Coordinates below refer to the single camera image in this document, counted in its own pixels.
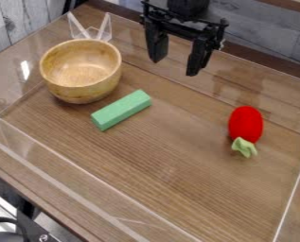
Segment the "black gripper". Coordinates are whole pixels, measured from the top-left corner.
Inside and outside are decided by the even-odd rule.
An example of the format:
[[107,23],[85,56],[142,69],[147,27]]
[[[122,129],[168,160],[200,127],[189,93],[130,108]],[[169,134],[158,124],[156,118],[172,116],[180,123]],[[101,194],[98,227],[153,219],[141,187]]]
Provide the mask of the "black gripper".
[[208,64],[213,49],[222,46],[228,20],[209,10],[210,0],[142,0],[141,3],[150,60],[158,63],[168,56],[166,32],[184,39],[196,39],[186,68],[186,75],[196,76]]

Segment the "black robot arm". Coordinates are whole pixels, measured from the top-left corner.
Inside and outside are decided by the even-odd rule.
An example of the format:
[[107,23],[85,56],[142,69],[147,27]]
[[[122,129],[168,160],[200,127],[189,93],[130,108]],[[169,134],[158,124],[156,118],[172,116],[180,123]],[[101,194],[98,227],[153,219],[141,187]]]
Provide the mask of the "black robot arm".
[[222,49],[225,18],[209,11],[210,0],[142,0],[141,25],[150,60],[162,61],[169,54],[169,36],[193,43],[186,75],[193,77],[206,67],[214,50]]

